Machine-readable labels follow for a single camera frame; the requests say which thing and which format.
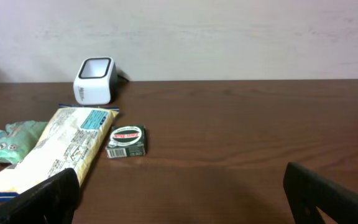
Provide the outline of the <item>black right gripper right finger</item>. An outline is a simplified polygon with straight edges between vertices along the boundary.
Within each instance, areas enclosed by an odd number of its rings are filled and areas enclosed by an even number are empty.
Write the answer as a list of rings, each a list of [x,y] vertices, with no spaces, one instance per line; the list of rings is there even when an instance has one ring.
[[[358,223],[358,194],[289,162],[283,188],[295,223],[324,223],[322,210],[337,223]]]

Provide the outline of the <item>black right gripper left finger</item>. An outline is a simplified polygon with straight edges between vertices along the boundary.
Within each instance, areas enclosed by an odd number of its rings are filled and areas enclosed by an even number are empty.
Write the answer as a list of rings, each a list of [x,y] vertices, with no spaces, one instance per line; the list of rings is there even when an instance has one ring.
[[[0,205],[0,223],[71,223],[79,197],[76,172],[67,168]]]

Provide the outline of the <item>teal snack packet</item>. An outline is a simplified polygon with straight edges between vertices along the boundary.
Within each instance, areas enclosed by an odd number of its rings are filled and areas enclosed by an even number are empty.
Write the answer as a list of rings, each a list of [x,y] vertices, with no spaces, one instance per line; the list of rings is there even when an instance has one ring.
[[[0,163],[17,164],[35,147],[47,122],[19,121],[6,124],[0,139]]]

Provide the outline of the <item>black round-label box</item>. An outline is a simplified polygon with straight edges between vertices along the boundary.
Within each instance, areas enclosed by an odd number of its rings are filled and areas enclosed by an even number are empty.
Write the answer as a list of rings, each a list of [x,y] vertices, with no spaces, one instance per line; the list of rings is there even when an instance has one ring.
[[[144,156],[146,154],[145,126],[113,126],[106,152],[109,159]]]

